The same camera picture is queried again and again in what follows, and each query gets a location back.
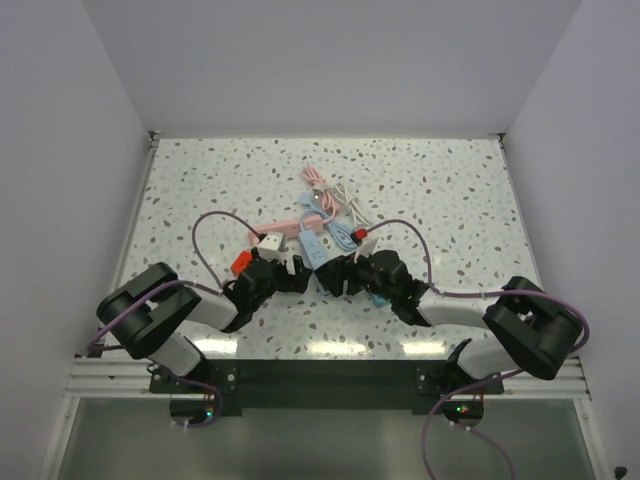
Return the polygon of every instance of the speckled white tabletop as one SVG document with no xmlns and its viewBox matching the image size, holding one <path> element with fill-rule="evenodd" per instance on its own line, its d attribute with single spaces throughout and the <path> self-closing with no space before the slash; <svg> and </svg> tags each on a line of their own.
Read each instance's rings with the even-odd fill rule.
<svg viewBox="0 0 640 480">
<path fill-rule="evenodd" d="M 441 287 L 487 289 L 516 274 L 537 278 L 497 140 L 255 138 L 160 141 L 123 281 L 162 261 L 183 279 L 215 286 L 191 246 L 191 225 L 212 209 L 235 211 L 254 225 L 296 218 L 307 163 L 328 181 L 355 187 L 375 220 L 413 222 Z M 426 276 L 413 233 L 400 225 L 376 233 L 378 248 L 397 250 L 412 275 Z M 342 253 L 328 233 L 322 236 L 330 256 Z M 229 266 L 249 246 L 246 230 L 212 217 L 198 237 L 214 269 L 231 278 Z M 296 240 L 287 247 L 300 250 Z M 179 331 L 209 358 L 243 359 L 446 358 L 461 340 L 486 335 L 470 327 L 410 327 L 364 293 L 324 297 L 313 282 L 304 295 L 276 294 L 235 334 L 192 322 Z"/>
</svg>

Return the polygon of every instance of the white enclosure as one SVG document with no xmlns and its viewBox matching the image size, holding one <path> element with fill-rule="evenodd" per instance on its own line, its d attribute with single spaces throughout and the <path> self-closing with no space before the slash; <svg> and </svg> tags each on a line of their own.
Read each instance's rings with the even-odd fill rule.
<svg viewBox="0 0 640 480">
<path fill-rule="evenodd" d="M 637 474 L 639 24 L 634 0 L 5 2 L 0 476 L 38 475 L 148 131 L 506 133 L 545 288 L 593 327 L 581 359 L 609 459 Z"/>
</svg>

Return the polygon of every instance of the cable plug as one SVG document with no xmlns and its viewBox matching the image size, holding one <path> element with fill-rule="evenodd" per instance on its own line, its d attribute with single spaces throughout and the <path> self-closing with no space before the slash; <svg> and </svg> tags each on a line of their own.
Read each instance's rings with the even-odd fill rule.
<svg viewBox="0 0 640 480">
<path fill-rule="evenodd" d="M 358 230 L 351 232 L 351 240 L 353 240 L 353 243 L 356 245 L 360 245 L 367 235 L 368 233 L 365 228 L 359 228 Z"/>
</svg>

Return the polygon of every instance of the white cable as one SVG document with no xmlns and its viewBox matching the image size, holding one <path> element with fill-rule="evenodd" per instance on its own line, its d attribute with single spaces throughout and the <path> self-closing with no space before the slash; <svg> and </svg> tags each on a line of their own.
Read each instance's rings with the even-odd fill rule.
<svg viewBox="0 0 640 480">
<path fill-rule="evenodd" d="M 371 219 L 360 205 L 358 196 L 352 193 L 344 183 L 328 184 L 328 187 L 335 199 L 349 210 L 354 228 L 372 225 Z"/>
</svg>

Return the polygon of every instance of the light blue cable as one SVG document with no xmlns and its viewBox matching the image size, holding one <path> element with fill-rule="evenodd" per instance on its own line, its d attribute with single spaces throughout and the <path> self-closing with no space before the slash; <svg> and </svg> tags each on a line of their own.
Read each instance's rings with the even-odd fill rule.
<svg viewBox="0 0 640 480">
<path fill-rule="evenodd" d="M 300 203 L 307 207 L 307 209 L 300 216 L 300 230 L 305 230 L 302 220 L 309 215 L 319 215 L 323 220 L 330 218 L 327 212 L 317 208 L 311 203 L 311 192 L 304 192 L 300 196 Z M 344 223 L 336 222 L 335 220 L 331 220 L 325 226 L 342 250 L 346 252 L 355 251 L 357 245 L 353 240 L 351 240 L 351 227 L 345 225 Z"/>
</svg>

